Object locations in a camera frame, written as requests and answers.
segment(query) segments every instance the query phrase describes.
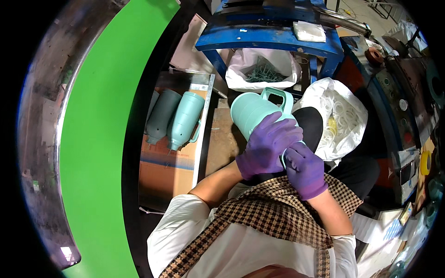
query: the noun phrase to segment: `white plastic bag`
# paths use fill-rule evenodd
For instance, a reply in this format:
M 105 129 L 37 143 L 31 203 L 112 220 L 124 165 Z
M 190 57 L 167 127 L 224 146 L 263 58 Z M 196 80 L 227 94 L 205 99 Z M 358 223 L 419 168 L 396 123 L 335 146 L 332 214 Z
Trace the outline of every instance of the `white plastic bag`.
M 326 42 L 326 34 L 320 24 L 313 24 L 306 21 L 294 22 L 294 33 L 301 41 Z
M 385 36 L 391 36 L 406 44 L 413 37 L 416 30 L 417 26 L 414 23 L 402 19 L 396 26 L 386 32 Z M 421 39 L 415 38 L 413 43 L 419 51 L 424 50 L 428 46 L 421 33 Z
M 327 111 L 321 107 L 320 97 L 326 92 L 338 94 L 337 97 L 342 97 L 345 103 L 351 105 L 348 109 L 356 114 L 356 125 L 350 132 L 338 138 L 334 146 L 325 146 L 319 144 L 315 154 L 324 161 L 333 161 L 344 157 L 358 146 L 363 138 L 366 123 L 368 122 L 368 111 L 360 102 L 360 100 L 353 95 L 353 93 L 340 81 L 333 80 L 329 77 L 320 79 L 312 83 L 304 92 L 303 97 L 294 104 L 292 112 L 303 107 L 314 107 L 320 112 L 323 119 L 323 127 L 328 126 Z
M 288 78 L 281 82 L 246 81 L 247 75 L 254 69 L 258 57 L 267 59 L 276 70 Z M 301 67 L 295 62 L 289 51 L 264 48 L 240 48 L 235 51 L 226 72 L 226 82 L 230 89 L 239 92 L 261 93 L 265 87 L 285 89 L 297 83 L 301 76 Z

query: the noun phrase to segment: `plastic handle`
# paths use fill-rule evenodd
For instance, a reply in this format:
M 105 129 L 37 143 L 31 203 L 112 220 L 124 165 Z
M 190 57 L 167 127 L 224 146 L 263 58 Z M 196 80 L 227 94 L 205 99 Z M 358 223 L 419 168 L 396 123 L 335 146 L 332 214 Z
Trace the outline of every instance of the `plastic handle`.
M 272 87 L 266 87 L 261 93 L 262 99 L 267 100 L 271 93 L 283 98 L 283 104 L 280 106 L 280 109 L 283 112 L 283 114 L 290 115 L 292 113 L 292 106 L 294 105 L 294 98 L 292 97 L 291 93 L 278 90 Z
M 284 153 L 287 151 L 287 148 L 284 149 L 283 154 L 280 155 L 281 164 L 283 165 L 283 168 L 286 170 L 286 162 L 284 162 Z
M 198 127 L 196 128 L 195 135 L 193 136 L 192 139 L 190 139 L 190 141 L 189 141 L 190 143 L 195 143 L 196 142 L 196 140 L 198 139 L 199 129 L 200 128 L 201 128 L 201 120 L 198 119 Z

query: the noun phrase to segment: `gray floor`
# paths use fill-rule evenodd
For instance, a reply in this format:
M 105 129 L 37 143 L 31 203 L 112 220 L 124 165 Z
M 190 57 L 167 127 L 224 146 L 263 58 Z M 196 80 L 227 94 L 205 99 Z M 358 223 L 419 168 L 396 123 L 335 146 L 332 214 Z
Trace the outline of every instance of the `gray floor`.
M 367 23 L 375 36 L 384 35 L 389 29 L 394 27 L 396 23 L 391 19 L 382 18 L 376 11 L 367 5 L 365 0 L 340 0 L 339 13 L 354 18 L 360 22 Z M 328 0 L 327 7 L 335 11 L 337 0 Z M 351 12 L 351 15 L 345 13 L 344 10 Z M 350 31 L 343 27 L 337 28 L 339 36 L 355 36 L 356 32 Z

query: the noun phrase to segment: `green panel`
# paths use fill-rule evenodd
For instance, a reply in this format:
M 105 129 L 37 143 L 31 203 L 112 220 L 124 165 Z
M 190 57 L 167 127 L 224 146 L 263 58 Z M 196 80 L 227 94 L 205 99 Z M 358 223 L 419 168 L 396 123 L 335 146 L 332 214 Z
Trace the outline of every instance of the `green panel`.
M 69 226 L 81 253 L 68 277 L 138 277 L 122 215 L 125 129 L 142 71 L 174 0 L 131 0 L 90 50 L 69 98 L 60 173 Z

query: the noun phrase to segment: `hand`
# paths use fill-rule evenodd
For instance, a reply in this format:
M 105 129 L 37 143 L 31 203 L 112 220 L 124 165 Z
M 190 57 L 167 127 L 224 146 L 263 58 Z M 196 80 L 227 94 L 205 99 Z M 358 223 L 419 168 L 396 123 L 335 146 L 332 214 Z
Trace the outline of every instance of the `hand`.
M 303 139 L 303 129 L 295 126 L 296 120 L 275 122 L 281 115 L 281 112 L 274 112 L 266 116 L 252 131 L 244 153 L 236 157 L 243 179 L 283 171 L 280 155 L 291 144 Z
M 292 144 L 284 154 L 287 178 L 301 200 L 312 199 L 327 188 L 324 181 L 324 163 L 305 144 Z

